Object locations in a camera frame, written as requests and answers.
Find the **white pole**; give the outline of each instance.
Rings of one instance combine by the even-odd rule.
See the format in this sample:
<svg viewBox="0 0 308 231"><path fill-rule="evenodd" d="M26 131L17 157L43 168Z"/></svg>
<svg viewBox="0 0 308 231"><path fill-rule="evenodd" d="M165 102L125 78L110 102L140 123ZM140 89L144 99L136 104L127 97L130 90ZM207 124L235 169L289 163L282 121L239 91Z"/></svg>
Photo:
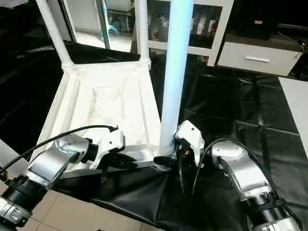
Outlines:
<svg viewBox="0 0 308 231"><path fill-rule="evenodd" d="M193 17L194 0L171 0L159 155L171 156L178 127L180 102Z"/></svg>
<svg viewBox="0 0 308 231"><path fill-rule="evenodd" d="M62 37L60 35L56 22L54 21L54 18L50 12L50 9L48 7L46 0L36 0L36 1L39 6L38 8L40 10L40 13L43 16L46 27L49 31L49 34L51 36L51 39L53 41L53 44L61 59L62 68L67 69L67 68L74 67L75 65L73 61L71 60L71 58L69 57L67 49L64 45L64 42L62 40Z"/></svg>
<svg viewBox="0 0 308 231"><path fill-rule="evenodd" d="M148 4L147 0L138 0L139 32L140 32L140 61L148 64L151 69L149 57L149 35L148 35Z"/></svg>

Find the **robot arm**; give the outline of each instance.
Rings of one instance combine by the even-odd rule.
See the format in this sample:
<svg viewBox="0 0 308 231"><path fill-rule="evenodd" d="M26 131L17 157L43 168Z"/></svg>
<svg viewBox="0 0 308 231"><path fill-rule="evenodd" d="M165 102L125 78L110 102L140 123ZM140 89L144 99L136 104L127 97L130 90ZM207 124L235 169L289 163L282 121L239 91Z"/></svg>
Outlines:
<svg viewBox="0 0 308 231"><path fill-rule="evenodd" d="M200 162L201 132L189 121L178 128L175 138L188 143L194 152L195 163ZM291 210L285 204L262 171L261 163L234 141L218 141L211 147L213 164L226 171L244 207L253 231L300 231Z"/></svg>
<svg viewBox="0 0 308 231"><path fill-rule="evenodd" d="M9 187L0 196L0 231L23 227L32 216L32 210L53 188L69 164L81 165L80 169L74 170L76 172L86 169L97 173L101 159L110 152L123 150L124 140L118 129L103 137L99 145L76 134L55 140L49 149L30 162L23 174L6 181Z"/></svg>

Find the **wrinkled black cloth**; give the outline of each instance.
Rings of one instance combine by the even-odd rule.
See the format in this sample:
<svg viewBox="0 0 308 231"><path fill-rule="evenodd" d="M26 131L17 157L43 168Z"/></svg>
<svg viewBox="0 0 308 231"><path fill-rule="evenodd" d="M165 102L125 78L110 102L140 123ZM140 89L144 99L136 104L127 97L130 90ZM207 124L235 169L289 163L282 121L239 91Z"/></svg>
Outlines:
<svg viewBox="0 0 308 231"><path fill-rule="evenodd" d="M77 64L139 58L83 45L67 48ZM22 152L36 143L62 71L55 51L24 52L16 63L0 77L0 138ZM164 71L164 57L154 57L150 74L160 114ZM188 60L180 122L185 119L201 130L206 143L232 137L252 149L308 229L308 160L277 77ZM195 171L192 167L185 172L191 184ZM248 230L234 189L209 159L192 200L183 199L177 171L153 167L110 173L105 184L100 184L100 176L61 180L55 189L164 230Z"/></svg>

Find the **floor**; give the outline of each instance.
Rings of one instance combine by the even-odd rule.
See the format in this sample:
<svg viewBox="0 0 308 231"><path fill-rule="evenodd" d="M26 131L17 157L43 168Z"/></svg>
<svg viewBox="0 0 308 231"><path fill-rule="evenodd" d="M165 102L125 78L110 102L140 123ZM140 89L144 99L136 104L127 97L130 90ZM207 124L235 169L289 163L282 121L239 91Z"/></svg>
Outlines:
<svg viewBox="0 0 308 231"><path fill-rule="evenodd" d="M103 39L94 34L85 32L76 32L76 40L78 43L84 45L105 48ZM130 52L131 40L132 40L131 36L109 34L110 49L115 51Z"/></svg>
<svg viewBox="0 0 308 231"><path fill-rule="evenodd" d="M0 193L7 186L0 181ZM49 191L19 231L163 231L64 194Z"/></svg>

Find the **drawer handle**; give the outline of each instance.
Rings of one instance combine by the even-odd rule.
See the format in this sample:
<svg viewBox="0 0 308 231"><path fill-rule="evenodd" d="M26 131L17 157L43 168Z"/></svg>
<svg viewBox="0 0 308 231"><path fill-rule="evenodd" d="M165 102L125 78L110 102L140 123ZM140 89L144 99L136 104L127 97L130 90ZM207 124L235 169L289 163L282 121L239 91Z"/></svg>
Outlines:
<svg viewBox="0 0 308 231"><path fill-rule="evenodd" d="M260 61L260 62L265 62L265 63L269 63L270 62L268 59L260 59L260 58L250 57L250 56L245 56L245 59L254 60L254 61Z"/></svg>

